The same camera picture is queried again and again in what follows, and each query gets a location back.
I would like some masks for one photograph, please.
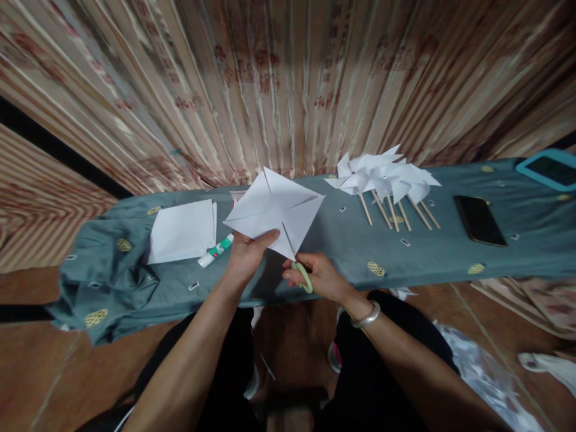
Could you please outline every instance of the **paper pinwheel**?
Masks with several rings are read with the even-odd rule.
[[[399,147],[397,145],[381,155],[363,155],[352,161],[346,153],[336,165],[338,178],[325,180],[330,186],[350,195],[375,189],[382,199],[391,189],[383,178],[383,168],[402,157],[395,154]]]
[[[419,203],[430,193],[430,186],[442,186],[432,174],[413,164],[399,164],[391,167],[386,180],[392,185],[394,204],[408,195],[414,203]]]
[[[224,224],[250,238],[277,229],[269,247],[293,261],[318,213],[324,195],[264,168],[236,203]]]

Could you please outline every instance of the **wooden stick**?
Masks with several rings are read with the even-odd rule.
[[[426,218],[424,217],[424,215],[422,214],[422,211],[420,210],[420,207],[418,207],[416,204],[414,204],[414,201],[412,201],[410,199],[410,197],[408,197],[408,201],[410,201],[410,204],[412,204],[412,207],[414,207],[414,209],[416,210],[416,212],[418,212],[418,214],[420,215],[420,217],[422,218],[422,221],[424,222],[424,224],[426,225],[426,227],[432,231],[432,227],[430,226],[430,224],[428,223],[428,221],[426,220]]]
[[[364,212],[366,213],[366,217],[368,218],[368,223],[372,225],[372,219],[370,218],[370,213],[368,213],[368,208],[366,207],[366,203],[364,202],[364,197],[362,196],[361,193],[359,193],[358,196],[360,197],[360,201],[362,201],[362,207],[364,207]]]
[[[394,206],[392,205],[392,200],[390,199],[390,195],[388,195],[388,205],[390,206],[390,213],[392,214],[392,220],[394,221],[394,226],[396,227],[396,232],[400,232],[400,229],[398,229],[398,222],[396,222],[396,213],[394,213]]]
[[[388,215],[386,214],[384,207],[382,207],[382,204],[380,204],[380,198],[378,198],[378,195],[376,194],[376,191],[374,191],[374,189],[372,189],[372,196],[376,200],[376,204],[378,204],[378,208],[380,209],[382,216],[384,216],[384,222],[386,222],[388,228],[392,229],[392,225],[390,225],[390,222],[388,221]]]
[[[406,213],[404,212],[404,207],[402,207],[402,200],[398,200],[398,207],[400,207],[400,212],[402,213],[402,217],[404,218],[404,222],[406,223],[406,228],[408,228],[408,231],[412,231],[412,228],[410,228],[410,222],[408,222],[408,218],[406,217]]]
[[[436,218],[434,216],[432,216],[432,212],[430,210],[428,210],[428,207],[426,207],[426,204],[424,204],[424,201],[421,201],[421,204],[422,204],[422,207],[424,207],[424,210],[426,210],[426,213],[428,213],[428,216],[430,216],[430,219],[432,219],[432,222],[434,222],[434,225],[436,225],[436,228],[440,229],[440,224],[438,223]]]

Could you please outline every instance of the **smartphone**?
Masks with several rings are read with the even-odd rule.
[[[462,195],[455,195],[454,199],[470,240],[498,247],[508,246],[486,201]]]

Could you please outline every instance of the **table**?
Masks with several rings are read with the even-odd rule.
[[[356,288],[369,290],[447,283],[501,276],[566,278],[576,275],[576,200],[517,172],[520,160],[430,168],[443,187],[426,198],[440,230],[428,230],[407,199],[404,209],[412,225],[388,229],[372,198],[365,194],[370,226],[357,196],[333,189],[328,175],[294,180],[326,197],[301,252],[324,252]],[[61,268],[61,295],[47,310],[60,328],[85,328],[94,344],[110,343],[149,325],[181,319],[196,311],[226,268],[224,253],[207,268],[196,259],[145,266],[154,211],[192,201],[218,203],[217,241],[230,233],[221,222],[232,208],[231,190],[179,191],[127,198],[80,230],[72,256]],[[457,212],[454,195],[481,197],[490,203],[509,247],[472,242]],[[118,250],[120,239],[131,250]],[[410,246],[401,242],[406,240]],[[240,306],[296,302],[315,294],[281,279],[284,257],[268,250]],[[386,271],[380,277],[368,262]]]

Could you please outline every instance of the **green scissors handle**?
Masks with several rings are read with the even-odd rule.
[[[300,273],[302,273],[302,276],[304,276],[304,280],[306,281],[306,285],[298,284],[298,286],[300,288],[304,288],[304,290],[308,294],[312,294],[312,281],[310,280],[310,276],[308,276],[308,272],[306,271],[304,266],[298,262],[293,262],[292,263],[292,270],[300,270]]]

